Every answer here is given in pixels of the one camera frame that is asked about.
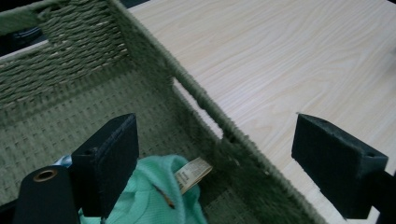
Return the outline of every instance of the clothing tag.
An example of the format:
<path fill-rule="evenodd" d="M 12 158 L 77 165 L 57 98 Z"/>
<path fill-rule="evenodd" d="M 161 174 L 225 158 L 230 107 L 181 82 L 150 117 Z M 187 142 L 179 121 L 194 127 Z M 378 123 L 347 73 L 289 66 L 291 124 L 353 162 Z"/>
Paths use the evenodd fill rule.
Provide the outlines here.
<path fill-rule="evenodd" d="M 192 186 L 200 182 L 211 170 L 212 166 L 200 157 L 181 167 L 181 169 L 175 173 L 175 178 L 180 187 L 181 194 L 184 194 L 187 190 L 192 188 Z"/>

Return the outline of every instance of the woven basket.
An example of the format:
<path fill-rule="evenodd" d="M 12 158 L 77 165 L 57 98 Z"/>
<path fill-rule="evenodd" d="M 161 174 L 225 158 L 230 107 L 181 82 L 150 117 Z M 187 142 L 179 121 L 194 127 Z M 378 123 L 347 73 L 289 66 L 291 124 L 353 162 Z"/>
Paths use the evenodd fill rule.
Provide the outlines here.
<path fill-rule="evenodd" d="M 46 0 L 0 14 L 0 35 L 34 26 L 49 41 L 0 60 L 0 204 L 16 199 L 27 174 L 134 112 L 143 157 L 200 156 L 214 166 L 200 183 L 209 223 L 324 223 L 118 1 Z"/>

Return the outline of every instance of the fabric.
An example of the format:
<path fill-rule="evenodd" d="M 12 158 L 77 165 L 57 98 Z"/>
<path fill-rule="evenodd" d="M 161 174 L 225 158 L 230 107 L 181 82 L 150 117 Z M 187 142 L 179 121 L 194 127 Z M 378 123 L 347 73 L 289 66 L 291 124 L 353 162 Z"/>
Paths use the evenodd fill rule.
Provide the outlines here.
<path fill-rule="evenodd" d="M 64 167 L 69 167 L 72 165 L 72 156 L 67 155 L 67 156 L 62 156 L 59 160 L 57 160 L 53 165 L 62 165 Z"/>
<path fill-rule="evenodd" d="M 204 224 L 199 187 L 181 195 L 174 173 L 188 161 L 177 155 L 150 156 L 138 161 L 106 224 Z M 84 217 L 81 224 L 98 224 L 99 217 Z"/>

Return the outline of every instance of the mint green cloth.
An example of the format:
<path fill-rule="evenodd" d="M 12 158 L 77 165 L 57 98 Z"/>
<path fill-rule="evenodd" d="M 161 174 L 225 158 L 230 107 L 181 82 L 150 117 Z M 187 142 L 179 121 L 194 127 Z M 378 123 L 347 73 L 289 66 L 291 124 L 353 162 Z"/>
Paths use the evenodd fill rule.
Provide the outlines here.
<path fill-rule="evenodd" d="M 174 173 L 187 162 L 177 155 L 151 156 L 139 160 L 106 224 L 206 223 L 201 205 L 198 203 L 198 186 L 181 195 L 174 176 Z M 154 186 L 172 201 L 174 209 Z M 81 224 L 100 223 L 99 217 L 84 217 L 81 212 L 80 220 Z"/>

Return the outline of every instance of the wooden table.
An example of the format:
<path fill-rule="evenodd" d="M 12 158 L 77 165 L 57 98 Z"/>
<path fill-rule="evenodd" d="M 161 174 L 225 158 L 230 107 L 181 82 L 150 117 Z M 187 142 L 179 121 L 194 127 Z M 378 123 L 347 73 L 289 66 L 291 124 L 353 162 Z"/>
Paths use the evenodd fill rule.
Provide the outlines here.
<path fill-rule="evenodd" d="M 290 156 L 297 112 L 355 135 L 396 170 L 396 5 L 152 0 L 130 10 L 330 223 L 345 221 Z"/>

